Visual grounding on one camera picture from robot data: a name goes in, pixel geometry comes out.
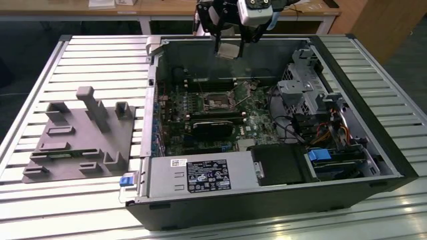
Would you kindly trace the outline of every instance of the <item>motherboard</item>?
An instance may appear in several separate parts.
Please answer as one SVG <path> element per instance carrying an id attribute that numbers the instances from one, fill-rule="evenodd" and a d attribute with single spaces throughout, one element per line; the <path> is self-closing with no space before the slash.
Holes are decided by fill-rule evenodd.
<path id="1" fill-rule="evenodd" d="M 253 79 L 185 79 L 159 87 L 167 156 L 245 151 L 280 141 L 267 91 Z"/>

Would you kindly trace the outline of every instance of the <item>power supply label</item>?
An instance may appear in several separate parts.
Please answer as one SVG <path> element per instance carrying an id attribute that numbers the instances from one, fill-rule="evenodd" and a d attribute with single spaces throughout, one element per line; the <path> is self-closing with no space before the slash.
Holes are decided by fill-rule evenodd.
<path id="1" fill-rule="evenodd" d="M 232 189 L 225 159 L 187 162 L 187 178 L 192 194 Z"/>

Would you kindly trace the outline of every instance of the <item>green circuit board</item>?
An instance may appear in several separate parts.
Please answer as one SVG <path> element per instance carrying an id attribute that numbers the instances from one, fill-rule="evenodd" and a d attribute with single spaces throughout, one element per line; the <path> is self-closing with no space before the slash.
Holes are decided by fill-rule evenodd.
<path id="1" fill-rule="evenodd" d="M 233 90 L 227 92 L 187 92 L 183 87 L 176 86 L 168 94 L 169 106 L 164 104 L 163 127 L 167 131 L 165 155 L 179 156 L 200 151 L 211 153 L 209 150 L 220 152 L 239 151 L 237 141 L 253 139 L 256 145 L 273 144 L 279 142 L 279 136 L 269 119 L 265 91 L 269 87 L 255 88 L 249 82 L 239 82 Z M 216 100 L 228 98 L 232 109 L 223 108 Z M 205 111 L 244 112 L 244 122 L 235 124 L 232 134 L 219 140 L 193 139 L 188 132 L 189 123 L 185 121 L 188 113 L 203 113 Z"/>

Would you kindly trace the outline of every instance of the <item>blue latch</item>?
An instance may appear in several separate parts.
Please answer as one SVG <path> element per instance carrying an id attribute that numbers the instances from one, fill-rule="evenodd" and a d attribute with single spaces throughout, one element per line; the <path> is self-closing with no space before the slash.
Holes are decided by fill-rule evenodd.
<path id="1" fill-rule="evenodd" d="M 308 158 L 311 161 L 329 160 L 331 154 L 329 154 L 329 151 L 324 148 L 312 149 L 308 152 Z"/>
<path id="2" fill-rule="evenodd" d="M 133 186 L 133 176 L 123 176 L 120 178 L 120 187 Z"/>

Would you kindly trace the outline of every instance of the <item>slotted metal platform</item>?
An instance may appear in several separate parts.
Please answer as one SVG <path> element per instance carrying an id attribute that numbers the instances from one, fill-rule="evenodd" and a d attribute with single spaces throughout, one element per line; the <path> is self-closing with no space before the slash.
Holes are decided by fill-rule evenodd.
<path id="1" fill-rule="evenodd" d="M 349 209 L 149 232 L 119 201 L 120 177 L 22 184 L 48 117 L 48 102 L 91 85 L 105 107 L 136 106 L 129 170 L 139 169 L 148 65 L 145 36 L 73 36 L 60 41 L 0 147 L 0 239 L 419 239 L 427 237 L 427 117 L 357 40 L 321 36 L 339 65 L 420 178 Z M 337 87 L 324 73 L 335 91 Z"/>

